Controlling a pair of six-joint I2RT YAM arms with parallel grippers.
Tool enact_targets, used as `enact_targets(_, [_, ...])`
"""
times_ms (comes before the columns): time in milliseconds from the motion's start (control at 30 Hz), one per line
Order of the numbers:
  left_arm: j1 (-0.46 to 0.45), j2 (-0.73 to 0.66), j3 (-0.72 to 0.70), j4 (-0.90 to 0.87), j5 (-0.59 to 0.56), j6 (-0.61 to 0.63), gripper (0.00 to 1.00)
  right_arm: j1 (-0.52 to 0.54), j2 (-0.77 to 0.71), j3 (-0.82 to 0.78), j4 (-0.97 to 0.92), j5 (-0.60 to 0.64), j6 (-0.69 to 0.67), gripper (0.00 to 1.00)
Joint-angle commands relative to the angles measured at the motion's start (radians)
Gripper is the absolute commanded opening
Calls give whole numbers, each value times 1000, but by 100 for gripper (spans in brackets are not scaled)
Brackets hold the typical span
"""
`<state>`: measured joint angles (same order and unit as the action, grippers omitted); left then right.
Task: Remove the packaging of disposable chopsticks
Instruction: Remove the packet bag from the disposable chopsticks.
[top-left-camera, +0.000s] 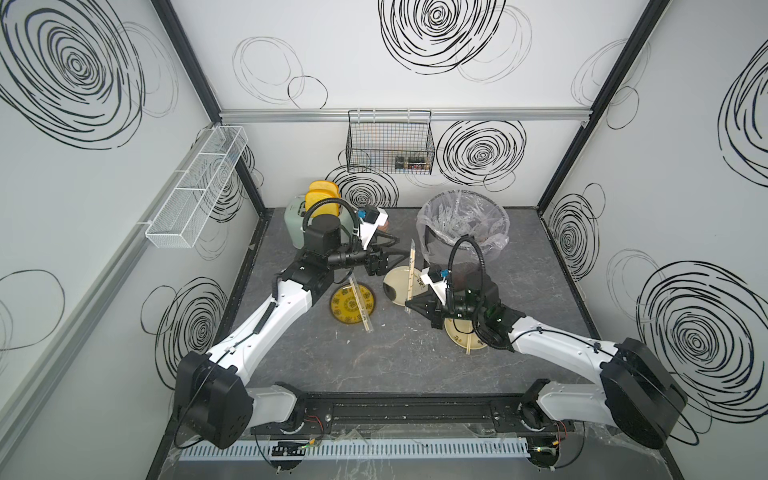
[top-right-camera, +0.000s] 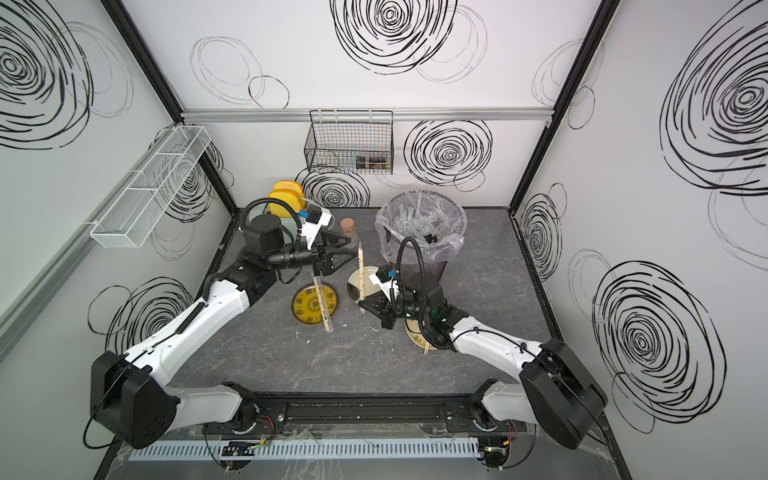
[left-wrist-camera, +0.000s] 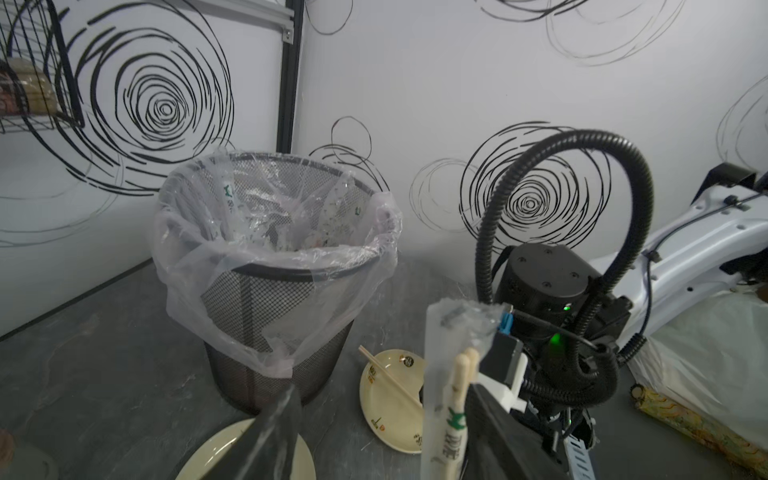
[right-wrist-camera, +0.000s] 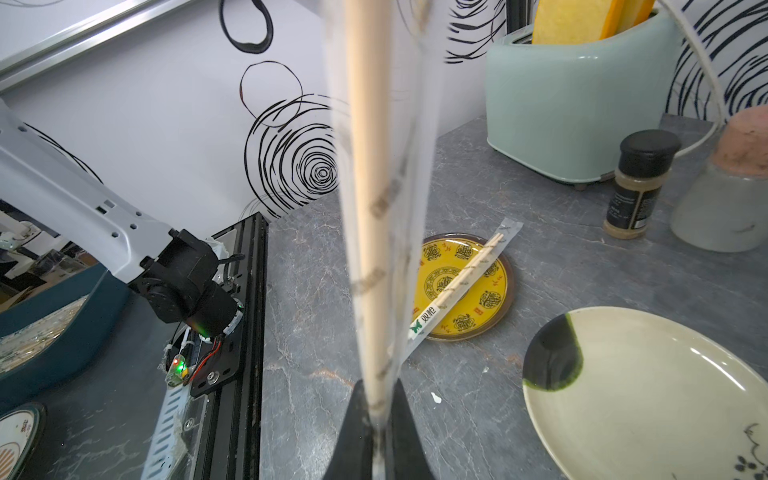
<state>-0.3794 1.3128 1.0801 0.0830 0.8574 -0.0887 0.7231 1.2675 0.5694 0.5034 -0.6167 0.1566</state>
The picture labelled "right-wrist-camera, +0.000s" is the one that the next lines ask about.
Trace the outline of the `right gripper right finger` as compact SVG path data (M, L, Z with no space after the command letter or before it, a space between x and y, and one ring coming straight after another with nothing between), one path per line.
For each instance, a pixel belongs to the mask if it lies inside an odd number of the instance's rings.
M389 421L384 434L387 480L433 480L403 383L394 385Z

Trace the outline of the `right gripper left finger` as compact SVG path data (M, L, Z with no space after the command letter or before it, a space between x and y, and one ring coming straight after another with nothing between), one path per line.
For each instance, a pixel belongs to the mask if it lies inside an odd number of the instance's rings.
M337 443L323 479L370 480L373 434L364 383L359 380L353 387Z

